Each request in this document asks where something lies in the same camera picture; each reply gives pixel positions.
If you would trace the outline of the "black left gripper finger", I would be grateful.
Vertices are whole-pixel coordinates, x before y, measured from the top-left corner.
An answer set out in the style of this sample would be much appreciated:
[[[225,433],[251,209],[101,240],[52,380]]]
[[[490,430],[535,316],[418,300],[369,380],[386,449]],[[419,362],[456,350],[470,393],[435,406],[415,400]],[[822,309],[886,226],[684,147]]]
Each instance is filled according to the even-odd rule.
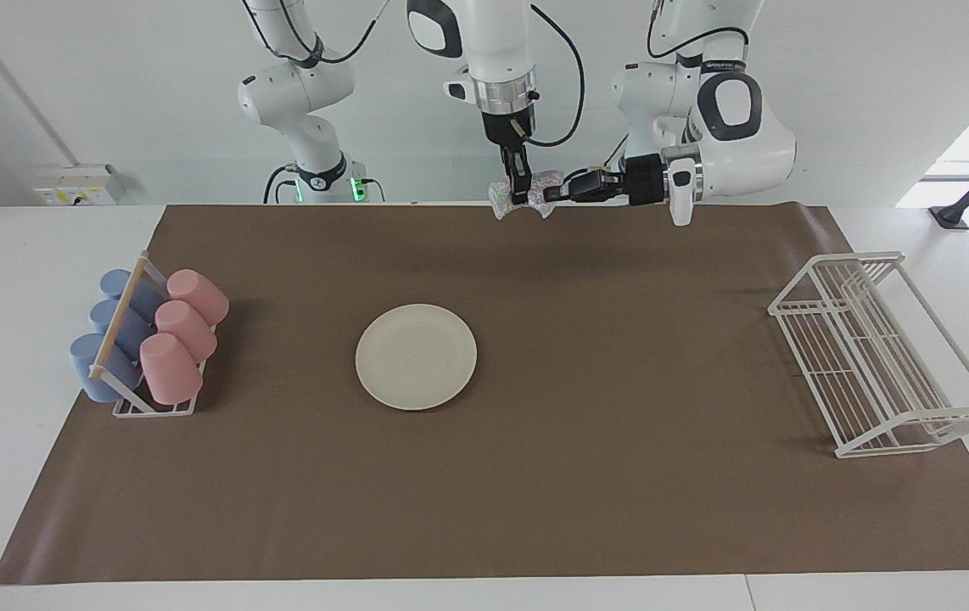
[[[625,175],[622,171],[589,169],[574,175],[565,185],[569,191],[624,191]]]
[[[542,191],[546,202],[570,201],[575,204],[603,204],[612,198],[624,196],[621,184],[567,184],[546,187]]]

